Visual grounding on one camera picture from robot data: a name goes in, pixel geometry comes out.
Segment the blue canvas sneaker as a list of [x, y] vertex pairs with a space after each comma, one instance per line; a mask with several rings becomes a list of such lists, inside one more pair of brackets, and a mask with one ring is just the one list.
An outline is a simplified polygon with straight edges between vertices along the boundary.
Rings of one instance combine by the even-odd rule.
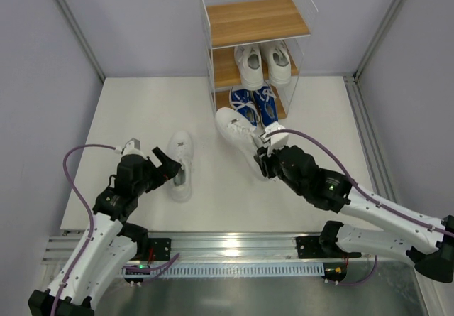
[[260, 115], [253, 101], [253, 96], [247, 89], [231, 88], [229, 104], [234, 111], [244, 116], [253, 126], [260, 123]]
[[279, 121], [276, 105], [277, 97], [269, 86], [264, 85], [259, 90], [253, 91], [253, 97], [264, 126], [269, 126]]

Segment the white lace sneaker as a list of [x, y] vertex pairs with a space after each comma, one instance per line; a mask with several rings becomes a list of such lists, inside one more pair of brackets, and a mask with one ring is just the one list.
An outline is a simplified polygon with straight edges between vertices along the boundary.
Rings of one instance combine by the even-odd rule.
[[275, 87], [286, 87], [291, 82], [292, 66], [283, 40], [260, 44], [260, 53], [267, 64], [269, 81]]
[[239, 45], [234, 48], [234, 59], [240, 73], [242, 85], [257, 91], [264, 82], [262, 58], [258, 44]]

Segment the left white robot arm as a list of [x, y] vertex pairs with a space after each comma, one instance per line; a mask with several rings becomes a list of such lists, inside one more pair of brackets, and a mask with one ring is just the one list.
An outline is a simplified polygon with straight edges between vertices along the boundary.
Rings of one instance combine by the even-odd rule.
[[89, 224], [65, 266], [44, 290], [28, 299], [32, 315], [94, 315], [99, 298], [132, 259], [144, 257], [148, 230], [128, 222], [139, 198], [173, 179], [180, 163], [154, 148], [155, 165], [135, 146], [125, 146], [116, 172], [96, 197], [83, 202]]

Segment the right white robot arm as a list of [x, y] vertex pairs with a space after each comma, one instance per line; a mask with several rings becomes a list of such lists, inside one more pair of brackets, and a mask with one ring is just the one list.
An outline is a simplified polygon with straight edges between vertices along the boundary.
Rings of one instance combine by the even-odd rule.
[[411, 211], [370, 192], [347, 175], [317, 166], [297, 146], [257, 150], [266, 178], [279, 178], [298, 196], [324, 211], [341, 213], [377, 227], [368, 231], [329, 221], [319, 243], [330, 256], [369, 253], [412, 265], [440, 283], [453, 282], [453, 216], [442, 219]]

